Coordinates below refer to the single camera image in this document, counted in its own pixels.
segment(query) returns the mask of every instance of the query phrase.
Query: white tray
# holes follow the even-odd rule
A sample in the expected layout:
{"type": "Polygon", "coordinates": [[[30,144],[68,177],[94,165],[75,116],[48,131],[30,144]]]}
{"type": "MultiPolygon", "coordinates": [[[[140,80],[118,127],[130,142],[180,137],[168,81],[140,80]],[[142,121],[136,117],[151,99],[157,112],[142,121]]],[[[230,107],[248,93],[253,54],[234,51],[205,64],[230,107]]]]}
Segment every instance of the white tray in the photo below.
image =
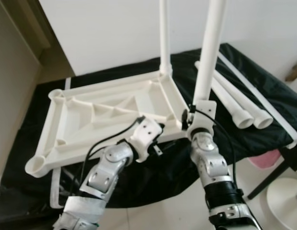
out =
{"type": "MultiPolygon", "coordinates": [[[[36,153],[25,166],[34,177],[84,161],[94,143],[125,129],[142,115],[165,125],[159,142],[186,137],[180,120],[187,105],[172,78],[160,77],[159,71],[70,90],[57,89],[48,96],[51,103],[36,153]]],[[[133,130],[97,148],[115,144],[133,130]]]]}

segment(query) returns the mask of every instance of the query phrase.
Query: white pvc pipe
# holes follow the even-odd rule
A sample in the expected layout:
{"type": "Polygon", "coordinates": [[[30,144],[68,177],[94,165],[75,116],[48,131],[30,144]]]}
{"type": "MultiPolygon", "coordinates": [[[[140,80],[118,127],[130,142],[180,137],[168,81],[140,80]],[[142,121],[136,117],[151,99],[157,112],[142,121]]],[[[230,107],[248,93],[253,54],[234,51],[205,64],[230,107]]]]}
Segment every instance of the white pvc pipe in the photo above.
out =
{"type": "Polygon", "coordinates": [[[213,71],[220,47],[221,31],[227,0],[210,0],[208,18],[201,53],[201,68],[197,73],[193,104],[208,100],[213,71]]]}
{"type": "Polygon", "coordinates": [[[169,15],[168,0],[159,1],[160,14],[160,73],[172,75],[171,53],[169,44],[169,15]]]}
{"type": "Polygon", "coordinates": [[[215,79],[229,92],[229,94],[254,117],[254,126],[257,129],[268,127],[272,122],[272,116],[265,110],[259,108],[232,83],[223,77],[218,71],[214,71],[215,79]]]}
{"type": "MultiPolygon", "coordinates": [[[[199,68],[199,64],[199,61],[195,62],[197,69],[199,68]]],[[[249,112],[242,109],[235,99],[214,78],[212,79],[211,87],[227,111],[232,115],[233,122],[238,128],[248,128],[253,124],[254,118],[249,114],[249,112]]]]}

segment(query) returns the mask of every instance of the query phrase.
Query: black sheet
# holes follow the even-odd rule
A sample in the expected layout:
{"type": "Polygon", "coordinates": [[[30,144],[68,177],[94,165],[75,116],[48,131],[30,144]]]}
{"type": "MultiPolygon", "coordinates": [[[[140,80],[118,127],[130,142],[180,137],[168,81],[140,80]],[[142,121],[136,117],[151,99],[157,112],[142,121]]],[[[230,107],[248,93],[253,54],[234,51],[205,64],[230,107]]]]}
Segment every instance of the black sheet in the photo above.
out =
{"type": "MultiPolygon", "coordinates": [[[[220,51],[297,131],[297,94],[230,45],[221,45],[220,51]]],[[[193,98],[197,74],[194,62],[199,59],[199,56],[200,50],[171,56],[173,79],[187,104],[190,104],[193,98]]],[[[90,73],[72,78],[71,87],[155,71],[159,69],[159,65],[159,58],[154,58],[141,63],[90,73]]],[[[262,107],[222,61],[218,60],[216,69],[259,107],[262,107]]],[[[51,172],[43,178],[36,179],[25,173],[24,166],[34,155],[38,144],[50,103],[48,93],[56,88],[63,89],[64,82],[64,80],[60,80],[41,84],[35,90],[1,181],[0,223],[28,218],[57,217],[58,211],[51,209],[48,204],[51,172]]],[[[292,142],[291,137],[276,121],[263,130],[257,130],[254,127],[244,130],[236,128],[230,114],[213,92],[211,92],[210,100],[217,102],[216,120],[229,132],[237,153],[237,160],[257,156],[292,142]]],[[[228,141],[217,127],[214,130],[214,140],[220,153],[231,164],[232,155],[228,141]]],[[[199,177],[189,157],[190,142],[187,139],[163,143],[160,148],[164,152],[162,156],[149,157],[141,164],[134,163],[120,174],[118,185],[107,207],[137,207],[157,202],[181,193],[199,177]]],[[[96,160],[93,160],[89,165],[93,166],[95,163],[96,160]]],[[[64,169],[75,173],[78,166],[79,164],[70,165],[64,169]]],[[[70,189],[70,183],[70,178],[63,172],[61,185],[65,194],[70,189]]],[[[64,203],[65,200],[66,196],[61,196],[61,203],[64,203]]]]}

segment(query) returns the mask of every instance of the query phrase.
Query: white round base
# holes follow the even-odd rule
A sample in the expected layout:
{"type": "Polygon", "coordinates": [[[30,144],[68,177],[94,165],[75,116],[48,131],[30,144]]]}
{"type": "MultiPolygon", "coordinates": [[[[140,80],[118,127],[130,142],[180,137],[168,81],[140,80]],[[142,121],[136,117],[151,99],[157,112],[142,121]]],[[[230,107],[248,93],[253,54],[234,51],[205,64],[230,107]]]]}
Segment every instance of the white round base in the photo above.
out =
{"type": "Polygon", "coordinates": [[[280,178],[267,191],[267,202],[273,215],[289,230],[297,230],[297,180],[280,178]]]}

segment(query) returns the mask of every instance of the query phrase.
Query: black wire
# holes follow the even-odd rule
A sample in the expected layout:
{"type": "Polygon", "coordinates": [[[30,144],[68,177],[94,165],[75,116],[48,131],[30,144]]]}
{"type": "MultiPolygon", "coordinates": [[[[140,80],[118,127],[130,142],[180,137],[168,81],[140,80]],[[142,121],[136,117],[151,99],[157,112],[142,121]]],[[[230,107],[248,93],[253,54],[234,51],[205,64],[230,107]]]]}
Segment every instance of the black wire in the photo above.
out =
{"type": "Polygon", "coordinates": [[[118,132],[118,133],[116,133],[116,134],[114,134],[114,135],[112,135],[112,136],[110,136],[110,137],[107,137],[107,138],[105,138],[105,139],[103,139],[103,140],[101,140],[101,141],[95,143],[95,144],[90,148],[90,150],[88,151],[88,153],[87,153],[87,155],[86,155],[86,157],[85,157],[85,160],[84,160],[84,162],[83,162],[83,164],[82,164],[82,170],[81,170],[81,176],[80,176],[80,184],[83,183],[83,175],[84,175],[84,169],[85,169],[86,162],[87,162],[87,161],[88,161],[94,154],[96,154],[100,149],[98,149],[98,150],[94,151],[93,153],[91,153],[92,150],[93,150],[97,145],[101,144],[102,142],[105,142],[105,141],[107,141],[107,140],[109,140],[109,139],[111,139],[111,138],[117,137],[117,136],[119,136],[119,135],[121,135],[121,134],[127,132],[129,129],[131,129],[131,128],[137,123],[138,119],[139,119],[139,118],[135,119],[134,122],[133,122],[130,126],[128,126],[127,128],[125,128],[124,130],[122,130],[122,131],[120,131],[120,132],[118,132]]]}
{"type": "Polygon", "coordinates": [[[234,150],[234,146],[233,146],[233,143],[229,137],[229,134],[226,132],[226,130],[223,128],[223,126],[217,122],[216,120],[214,120],[212,117],[210,117],[208,114],[202,112],[202,111],[199,111],[197,109],[195,109],[196,112],[200,113],[200,114],[203,114],[204,116],[206,116],[207,118],[209,118],[210,120],[212,120],[222,131],[223,133],[225,134],[226,138],[228,139],[228,143],[230,145],[230,148],[231,148],[231,152],[233,154],[233,179],[234,179],[234,183],[235,185],[237,186],[237,180],[236,180],[236,153],[235,153],[235,150],[234,150]]]}

